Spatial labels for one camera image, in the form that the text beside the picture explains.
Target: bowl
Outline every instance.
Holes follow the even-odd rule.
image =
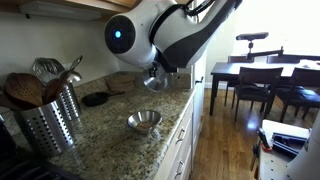
[[[148,134],[162,121],[159,112],[143,110],[132,114],[128,118],[128,125],[140,134]]]

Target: dining table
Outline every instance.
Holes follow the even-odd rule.
[[[283,67],[280,77],[280,84],[289,84],[289,79],[294,68],[307,68],[320,70],[319,61],[301,60],[300,63],[267,63],[267,62],[253,62],[253,63],[228,63],[217,62],[211,70],[212,87],[210,99],[210,116],[213,114],[214,102],[217,97],[218,86],[220,81],[237,80],[239,76],[240,67],[249,68],[279,68]]]

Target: black pan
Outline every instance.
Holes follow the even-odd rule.
[[[109,97],[124,94],[125,92],[118,92],[110,94],[107,92],[95,92],[88,94],[82,98],[82,102],[89,107],[98,106],[108,101]]]

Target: granite countertop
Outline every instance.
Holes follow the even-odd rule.
[[[50,162],[83,179],[154,178],[194,91],[177,86],[190,84],[188,76],[175,76],[175,87],[154,93],[142,84],[139,73],[134,75],[133,90],[96,107],[80,103],[80,118],[69,121],[74,147]],[[104,81],[76,87],[77,97],[104,90]],[[163,120],[151,134],[140,135],[128,127],[127,118],[139,110],[161,113]]]

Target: stove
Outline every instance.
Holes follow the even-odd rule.
[[[80,180],[81,178],[17,147],[0,119],[1,180]]]

